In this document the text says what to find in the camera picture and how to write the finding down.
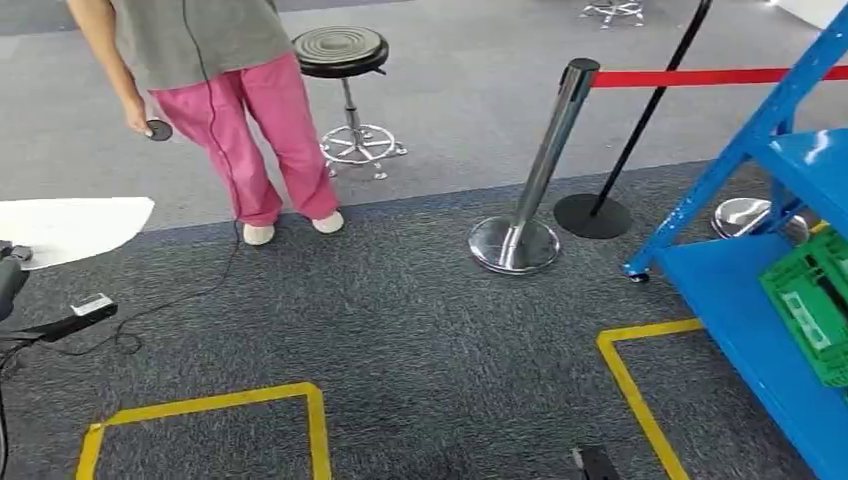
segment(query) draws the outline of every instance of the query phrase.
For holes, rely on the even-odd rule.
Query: pink pants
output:
[[[283,205],[250,134],[245,106],[277,155],[294,208],[317,220],[338,208],[294,53],[224,73],[208,86],[201,83],[150,93],[174,127],[209,153],[240,221],[257,227],[271,225]],[[213,118],[215,138],[210,134]]]

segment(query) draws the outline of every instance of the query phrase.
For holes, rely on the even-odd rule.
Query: white shoe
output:
[[[344,226],[344,217],[338,211],[323,220],[312,220],[312,226],[321,233],[336,233]]]
[[[274,226],[254,227],[253,225],[244,225],[244,243],[258,247],[265,245],[274,238]]]

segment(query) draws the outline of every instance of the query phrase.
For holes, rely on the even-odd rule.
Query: chrome stool base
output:
[[[333,129],[321,138],[321,149],[324,152],[324,158],[327,159],[330,177],[335,177],[337,174],[332,168],[334,163],[370,164],[376,169],[375,180],[388,177],[383,171],[380,160],[408,153],[392,132],[376,125],[360,125],[357,130],[348,125]]]
[[[645,25],[645,17],[642,15],[642,8],[641,0],[630,2],[621,2],[621,0],[607,0],[602,2],[596,0],[587,5],[580,16],[588,17],[590,15],[602,15],[604,17],[604,23],[601,25],[601,28],[604,29],[612,26],[612,19],[615,17],[636,17],[637,22],[635,26],[641,27]]]

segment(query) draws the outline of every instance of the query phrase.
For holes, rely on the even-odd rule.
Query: green plastic crate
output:
[[[833,228],[825,227],[809,243],[821,258],[825,273],[848,285],[848,241]]]
[[[848,243],[829,228],[773,265],[760,283],[822,383],[846,387],[848,321],[817,283],[821,277],[848,299]]]

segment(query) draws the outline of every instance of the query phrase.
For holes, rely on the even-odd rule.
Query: hand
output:
[[[124,101],[124,115],[126,116],[127,126],[132,131],[146,137],[153,136],[153,131],[147,126],[147,110],[141,96]]]

